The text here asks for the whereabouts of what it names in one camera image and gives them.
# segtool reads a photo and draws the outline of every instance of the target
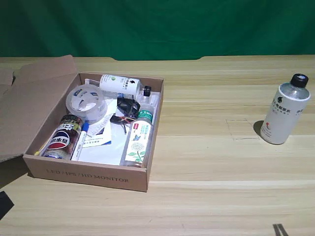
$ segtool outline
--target clear tape roll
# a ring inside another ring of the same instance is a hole
[[[71,114],[93,124],[101,120],[107,111],[103,91],[94,85],[81,85],[67,96],[65,104]]]

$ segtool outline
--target cardboard box lid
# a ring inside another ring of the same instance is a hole
[[[5,68],[0,70],[0,100],[13,83],[13,70]]]
[[[21,68],[0,100],[0,162],[24,154],[77,75],[71,55]]]

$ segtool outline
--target green wall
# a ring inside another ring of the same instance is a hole
[[[315,0],[5,0],[0,57],[315,54]]]

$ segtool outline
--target marker pen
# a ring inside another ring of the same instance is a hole
[[[74,152],[73,152],[73,155],[71,158],[72,161],[78,161],[79,160],[80,153],[81,153],[81,150],[82,150],[82,147],[84,144],[85,137],[87,136],[88,129],[89,129],[89,123],[86,122],[82,126],[82,131],[81,131],[79,140],[77,142],[77,145],[75,146],[75,149],[74,149]]]

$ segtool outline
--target wooden table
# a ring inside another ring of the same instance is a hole
[[[0,68],[36,60],[2,58]],[[315,93],[315,56],[75,60],[80,71],[165,79],[149,190],[17,178],[23,161],[2,163],[2,185],[17,179],[2,188],[15,206],[0,235],[274,236],[273,224],[315,235],[315,100],[283,145],[253,129],[294,73],[308,75]]]

